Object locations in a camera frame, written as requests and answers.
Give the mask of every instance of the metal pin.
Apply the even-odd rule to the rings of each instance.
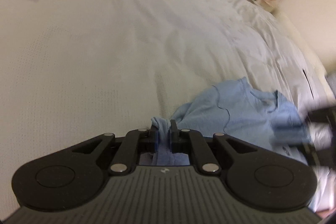
[[[125,172],[127,170],[127,166],[124,165],[124,164],[113,164],[113,165],[111,165],[110,169],[113,172],[121,173],[121,172]]]
[[[219,170],[219,166],[217,164],[204,164],[202,169],[206,172],[216,172]]]

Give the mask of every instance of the blue cloth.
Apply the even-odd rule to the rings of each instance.
[[[205,137],[222,132],[306,164],[303,155],[287,144],[309,142],[295,106],[278,91],[251,88],[246,78],[224,81],[182,105],[172,116],[179,129],[200,131]],[[189,165],[186,154],[170,152],[170,121],[154,117],[159,149],[152,165]]]

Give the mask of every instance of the white bedding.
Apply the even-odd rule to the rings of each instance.
[[[0,0],[0,43],[1,219],[18,206],[20,165],[147,127],[211,84],[246,76],[301,114],[325,99],[272,15],[245,0]]]

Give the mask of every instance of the white fabric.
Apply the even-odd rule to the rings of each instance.
[[[312,211],[331,210],[335,207],[336,173],[327,167],[313,167],[317,178],[317,189],[309,208]]]
[[[307,41],[303,39],[300,32],[297,30],[297,28],[293,25],[293,23],[290,21],[290,19],[286,16],[284,12],[282,12],[281,10],[276,10],[272,14],[278,20],[280,25],[284,28],[284,31],[287,32],[288,37],[295,43],[295,45],[298,46],[298,48],[304,54],[305,58],[312,65],[316,75],[318,76],[319,80],[323,85],[328,103],[334,104],[335,96],[328,82],[326,81],[326,74],[327,74],[326,69],[324,68],[317,54],[314,53],[314,51],[308,45]]]
[[[245,0],[0,0],[0,42],[1,219],[18,207],[20,165],[168,118],[211,84],[246,76],[301,114],[325,98],[272,15]]]

